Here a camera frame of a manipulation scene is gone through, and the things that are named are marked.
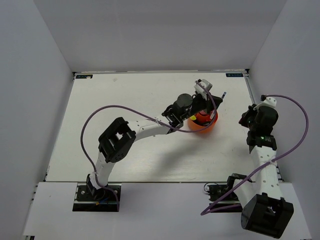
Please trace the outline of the yellow highlighter marker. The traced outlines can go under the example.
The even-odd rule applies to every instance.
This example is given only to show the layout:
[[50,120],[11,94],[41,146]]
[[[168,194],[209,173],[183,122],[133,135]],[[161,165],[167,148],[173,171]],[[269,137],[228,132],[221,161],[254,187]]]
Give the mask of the yellow highlighter marker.
[[195,115],[192,115],[192,116],[190,117],[190,119],[191,119],[192,121],[195,121],[195,120],[197,119],[197,117],[196,117]]

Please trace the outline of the blue gel pen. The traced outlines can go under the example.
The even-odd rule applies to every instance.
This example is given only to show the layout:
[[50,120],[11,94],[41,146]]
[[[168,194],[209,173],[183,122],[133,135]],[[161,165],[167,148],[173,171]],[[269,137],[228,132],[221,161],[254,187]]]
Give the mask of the blue gel pen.
[[221,99],[224,99],[225,96],[226,96],[226,94],[227,94],[227,92],[225,91],[225,92],[222,94]]

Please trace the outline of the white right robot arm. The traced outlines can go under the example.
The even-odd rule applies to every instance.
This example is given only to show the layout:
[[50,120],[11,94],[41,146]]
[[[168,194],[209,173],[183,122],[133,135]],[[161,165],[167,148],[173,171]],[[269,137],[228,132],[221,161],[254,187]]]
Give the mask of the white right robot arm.
[[257,173],[255,180],[225,187],[226,195],[241,204],[241,227],[275,239],[283,235],[294,213],[293,204],[283,197],[273,162],[277,144],[272,130],[278,118],[275,107],[266,103],[253,104],[242,114],[239,124],[248,128],[246,143]]

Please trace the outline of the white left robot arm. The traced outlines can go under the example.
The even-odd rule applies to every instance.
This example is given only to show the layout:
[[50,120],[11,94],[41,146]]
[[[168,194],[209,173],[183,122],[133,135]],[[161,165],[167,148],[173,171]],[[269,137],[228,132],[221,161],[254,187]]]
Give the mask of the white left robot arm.
[[183,93],[156,118],[147,116],[141,121],[116,118],[98,138],[98,158],[93,172],[86,177],[86,189],[94,200],[118,195],[109,187],[109,177],[115,164],[124,159],[132,145],[144,138],[181,132],[185,120],[200,112],[211,115],[223,102],[222,97],[208,93]]

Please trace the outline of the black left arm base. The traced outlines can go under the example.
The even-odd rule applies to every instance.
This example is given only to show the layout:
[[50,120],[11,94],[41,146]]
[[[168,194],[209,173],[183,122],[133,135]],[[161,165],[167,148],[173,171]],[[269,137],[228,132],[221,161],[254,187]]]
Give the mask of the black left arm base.
[[101,212],[116,213],[119,211],[117,202],[121,199],[121,185],[109,185],[117,195],[107,189],[101,188],[96,195],[92,195],[86,185],[78,185],[75,192],[73,212]]

